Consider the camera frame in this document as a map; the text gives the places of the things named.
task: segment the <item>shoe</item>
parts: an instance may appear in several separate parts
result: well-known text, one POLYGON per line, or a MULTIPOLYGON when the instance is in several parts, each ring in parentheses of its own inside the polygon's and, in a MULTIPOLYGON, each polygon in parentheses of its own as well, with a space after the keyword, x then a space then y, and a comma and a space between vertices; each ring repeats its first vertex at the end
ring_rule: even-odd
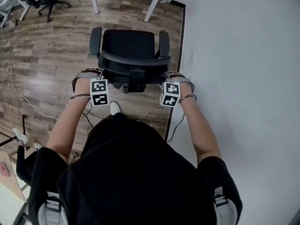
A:
POLYGON ((33 146, 35 147, 36 151, 38 151, 40 148, 42 148, 42 145, 39 144, 38 142, 35 142, 35 143, 33 144, 33 146))
POLYGON ((22 141, 24 143, 24 145, 26 145, 28 143, 28 137, 21 133, 21 131, 17 128, 13 128, 13 132, 15 133, 16 137, 17 137, 17 141, 22 141))
POLYGON ((116 113, 121 113, 120 106, 117 102, 111 102, 111 115, 115 115, 116 113))

